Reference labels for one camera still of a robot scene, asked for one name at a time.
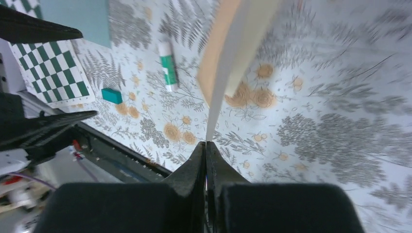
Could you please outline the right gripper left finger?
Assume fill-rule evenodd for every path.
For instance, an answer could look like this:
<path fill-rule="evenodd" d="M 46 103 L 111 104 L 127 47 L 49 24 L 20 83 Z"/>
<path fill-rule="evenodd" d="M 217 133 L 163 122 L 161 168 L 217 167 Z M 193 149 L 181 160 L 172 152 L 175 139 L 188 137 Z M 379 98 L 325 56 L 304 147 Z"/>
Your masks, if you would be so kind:
<path fill-rule="evenodd" d="M 36 233 L 202 233 L 205 142 L 156 183 L 66 183 L 51 195 Z"/>

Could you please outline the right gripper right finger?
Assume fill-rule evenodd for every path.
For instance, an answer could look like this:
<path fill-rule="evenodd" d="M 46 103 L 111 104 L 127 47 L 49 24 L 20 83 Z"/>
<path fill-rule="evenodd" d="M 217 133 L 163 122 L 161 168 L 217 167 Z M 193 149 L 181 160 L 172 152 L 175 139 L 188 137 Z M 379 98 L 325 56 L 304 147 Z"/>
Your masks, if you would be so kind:
<path fill-rule="evenodd" d="M 216 233 L 361 233 L 354 205 L 328 183 L 250 183 L 206 142 L 208 217 Z"/>

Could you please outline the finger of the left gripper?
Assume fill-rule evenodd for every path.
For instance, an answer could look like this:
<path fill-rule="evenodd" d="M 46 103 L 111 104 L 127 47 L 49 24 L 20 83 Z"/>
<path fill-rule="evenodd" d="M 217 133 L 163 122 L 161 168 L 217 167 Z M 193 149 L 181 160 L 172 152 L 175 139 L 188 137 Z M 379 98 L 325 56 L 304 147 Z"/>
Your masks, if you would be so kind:
<path fill-rule="evenodd" d="M 34 44 L 79 39 L 83 34 L 78 29 L 44 21 L 2 5 L 0 37 L 14 44 Z"/>
<path fill-rule="evenodd" d="M 0 123 L 0 150 L 44 146 L 72 125 L 97 114 L 91 110 L 3 121 Z"/>

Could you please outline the green white glue stick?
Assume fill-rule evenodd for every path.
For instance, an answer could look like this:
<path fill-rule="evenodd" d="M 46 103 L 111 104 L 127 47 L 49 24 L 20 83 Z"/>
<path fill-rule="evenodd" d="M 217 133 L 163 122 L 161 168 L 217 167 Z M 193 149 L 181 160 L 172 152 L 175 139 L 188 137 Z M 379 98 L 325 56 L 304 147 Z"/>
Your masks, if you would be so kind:
<path fill-rule="evenodd" d="M 168 41 L 161 41 L 158 44 L 160 63 L 164 73 L 166 89 L 174 92 L 178 89 L 178 78 L 175 72 L 172 47 Z"/>

